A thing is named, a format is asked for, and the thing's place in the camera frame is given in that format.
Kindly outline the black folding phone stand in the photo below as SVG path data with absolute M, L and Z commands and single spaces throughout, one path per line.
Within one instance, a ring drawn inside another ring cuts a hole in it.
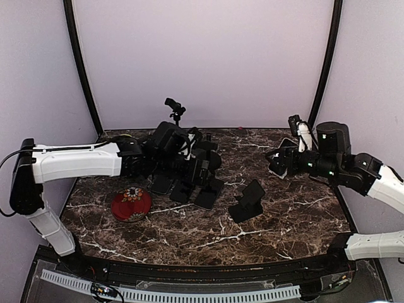
M 235 223 L 242 223 L 263 214 L 261 199 L 265 194 L 266 192 L 258 180 L 253 179 L 242 190 L 242 196 L 235 197 L 237 204 L 228 208 L 232 220 Z

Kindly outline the large blue-edged smartphone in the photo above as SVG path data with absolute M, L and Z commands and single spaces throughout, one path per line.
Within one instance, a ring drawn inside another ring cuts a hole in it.
M 173 182 L 174 180 L 166 175 L 156 174 L 153 176 L 150 191 L 155 194 L 165 195 L 170 191 Z

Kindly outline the short black round-base stand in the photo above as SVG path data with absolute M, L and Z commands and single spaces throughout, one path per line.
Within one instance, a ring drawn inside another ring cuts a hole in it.
M 211 173 L 219 169 L 222 165 L 222 158 L 217 153 L 218 144 L 212 141 L 212 134 L 207 133 L 206 138 L 196 143 L 193 148 L 193 155 L 200 160 L 209 162 L 208 169 Z

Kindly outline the white phone stand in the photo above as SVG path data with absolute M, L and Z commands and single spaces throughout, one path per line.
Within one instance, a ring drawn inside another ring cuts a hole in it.
M 286 170 L 284 173 L 279 175 L 280 179 L 284 179 L 288 175 L 288 171 Z

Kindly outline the black smartphone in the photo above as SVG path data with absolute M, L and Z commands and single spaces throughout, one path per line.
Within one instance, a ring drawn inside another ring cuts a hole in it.
M 186 204 L 189 202 L 192 192 L 194 191 L 194 185 L 185 181 L 178 182 L 169 196 L 170 200 Z
M 210 211 L 222 192 L 223 186 L 224 182 L 222 180 L 216 178 L 211 179 L 206 186 L 201 188 L 193 204 L 199 208 Z

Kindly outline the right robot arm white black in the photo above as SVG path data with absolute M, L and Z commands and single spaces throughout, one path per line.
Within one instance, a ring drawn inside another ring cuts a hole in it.
M 390 166 L 368 153 L 351 152 L 349 129 L 339 122 L 323 122 L 313 133 L 297 116 L 289 119 L 293 143 L 284 139 L 265 158 L 272 174 L 283 179 L 287 175 L 306 173 L 310 178 L 322 177 L 330 187 L 345 186 L 362 196 L 381 201 L 403 211 L 403 178 Z M 335 274 L 347 260 L 368 258 L 403 259 L 403 231 L 381 234 L 340 233 L 331 242 L 322 268 Z

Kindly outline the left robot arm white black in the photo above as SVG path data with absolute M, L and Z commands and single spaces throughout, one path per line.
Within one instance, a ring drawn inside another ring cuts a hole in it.
M 213 178 L 210 161 L 200 151 L 218 145 L 198 128 L 182 129 L 161 122 L 152 134 L 140 138 L 119 135 L 103 143 L 73 146 L 37 145 L 25 139 L 17 156 L 9 205 L 23 215 L 47 240 L 75 275 L 84 275 L 89 262 L 79 251 L 78 241 L 61 223 L 43 197 L 43 184 L 86 176 L 148 177 L 168 174 L 172 179 L 205 186 Z

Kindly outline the tall black clamp phone stand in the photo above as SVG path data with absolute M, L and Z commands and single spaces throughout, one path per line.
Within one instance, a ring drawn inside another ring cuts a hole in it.
M 166 98 L 164 104 L 172 109 L 170 117 L 175 121 L 175 125 L 179 126 L 179 121 L 181 120 L 182 115 L 185 113 L 186 108 L 183 107 L 179 102 L 176 102 L 173 98 Z

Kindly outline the white-cased smartphone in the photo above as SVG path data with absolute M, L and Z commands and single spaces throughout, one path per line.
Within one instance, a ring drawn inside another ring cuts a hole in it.
M 284 138 L 280 146 L 265 155 L 268 161 L 268 170 L 277 176 L 288 169 L 288 163 L 292 159 L 293 151 L 298 149 L 298 144 L 288 138 Z

